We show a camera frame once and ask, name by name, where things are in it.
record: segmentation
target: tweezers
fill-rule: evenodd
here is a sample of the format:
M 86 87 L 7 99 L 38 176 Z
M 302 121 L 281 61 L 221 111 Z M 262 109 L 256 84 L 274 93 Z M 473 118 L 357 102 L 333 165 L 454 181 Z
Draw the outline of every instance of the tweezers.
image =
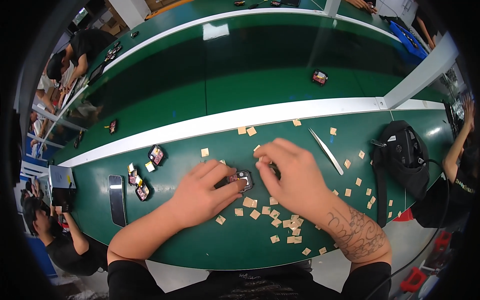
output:
M 335 157 L 333 156 L 332 152 L 330 152 L 330 150 L 328 150 L 327 145 L 325 145 L 325 143 L 322 142 L 322 140 L 318 137 L 318 135 L 315 132 L 313 132 L 313 130 L 311 128 L 309 128 L 308 130 L 313 135 L 313 138 L 320 145 L 320 148 L 325 152 L 325 154 L 327 154 L 328 158 L 333 163 L 333 165 L 335 166 L 338 173 L 340 173 L 340 175 L 343 175 L 343 170 L 342 170 L 341 166 L 338 164 L 338 162 L 335 159 Z

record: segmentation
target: arm tattoo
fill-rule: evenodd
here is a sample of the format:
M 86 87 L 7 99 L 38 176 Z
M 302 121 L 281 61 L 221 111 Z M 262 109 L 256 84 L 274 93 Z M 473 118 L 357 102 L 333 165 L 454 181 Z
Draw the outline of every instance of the arm tattoo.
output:
M 338 210 L 328 213 L 328 226 L 336 233 L 334 237 L 348 259 L 359 259 L 377 251 L 387 237 L 380 226 L 353 207 L 349 206 L 350 221 Z

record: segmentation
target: blue plastic bin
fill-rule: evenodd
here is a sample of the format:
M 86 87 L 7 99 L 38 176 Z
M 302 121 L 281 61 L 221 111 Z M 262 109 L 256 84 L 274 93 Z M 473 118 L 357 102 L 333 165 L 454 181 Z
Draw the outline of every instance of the blue plastic bin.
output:
M 402 42 L 402 44 L 407 48 L 407 50 L 412 53 L 413 55 L 416 55 L 418 57 L 420 57 L 422 60 L 425 59 L 425 57 L 427 57 L 428 53 L 423 49 L 423 47 L 421 46 L 421 44 L 418 42 L 418 40 L 413 36 L 413 34 L 410 33 L 410 31 L 408 31 L 407 29 L 403 28 L 402 26 L 396 24 L 395 22 L 393 21 L 390 21 L 390 29 L 392 30 L 392 32 L 396 35 L 396 37 L 398 37 L 400 39 L 400 41 Z M 403 32 L 409 36 L 419 47 L 418 48 L 415 48 L 412 43 L 407 39 L 406 36 L 403 35 L 402 33 L 402 30 Z

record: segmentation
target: black backpack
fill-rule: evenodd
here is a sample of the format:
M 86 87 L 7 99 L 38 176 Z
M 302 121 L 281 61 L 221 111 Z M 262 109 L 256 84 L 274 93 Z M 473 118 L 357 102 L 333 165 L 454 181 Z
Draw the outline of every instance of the black backpack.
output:
M 418 134 L 405 121 L 392 121 L 370 153 L 377 181 L 377 223 L 385 226 L 387 220 L 387 189 L 385 171 L 415 199 L 422 200 L 430 180 L 428 150 Z

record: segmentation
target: phone screen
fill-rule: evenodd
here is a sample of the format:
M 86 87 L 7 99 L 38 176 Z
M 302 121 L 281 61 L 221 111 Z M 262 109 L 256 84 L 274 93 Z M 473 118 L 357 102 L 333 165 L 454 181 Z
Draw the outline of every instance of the phone screen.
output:
M 110 210 L 114 224 L 125 227 L 127 218 L 125 215 L 125 201 L 123 199 L 123 178 L 119 175 L 108 177 L 108 193 L 110 195 Z

